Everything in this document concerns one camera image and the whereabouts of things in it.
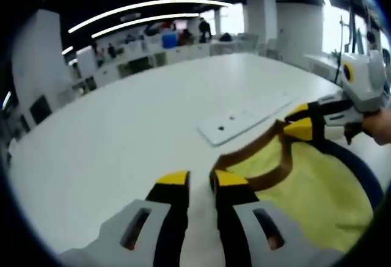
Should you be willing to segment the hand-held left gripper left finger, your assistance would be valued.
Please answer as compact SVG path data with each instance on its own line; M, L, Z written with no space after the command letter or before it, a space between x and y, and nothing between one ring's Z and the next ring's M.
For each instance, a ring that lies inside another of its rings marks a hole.
M187 170L159 178L147 197L135 199L103 222L97 238L60 255L62 266L179 266L188 228Z

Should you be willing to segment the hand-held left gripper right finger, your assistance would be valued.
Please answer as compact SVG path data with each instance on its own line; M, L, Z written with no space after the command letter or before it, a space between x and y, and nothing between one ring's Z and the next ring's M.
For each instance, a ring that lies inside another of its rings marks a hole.
M335 250L314 245L271 201L259 200L243 177L210 174L226 266L332 266Z

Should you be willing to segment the person's right hand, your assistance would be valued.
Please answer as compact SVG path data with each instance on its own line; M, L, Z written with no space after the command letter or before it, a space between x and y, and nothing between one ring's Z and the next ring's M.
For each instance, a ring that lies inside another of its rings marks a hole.
M378 145L386 145L390 144L390 125L390 111L381 110L377 114L364 117L362 127Z

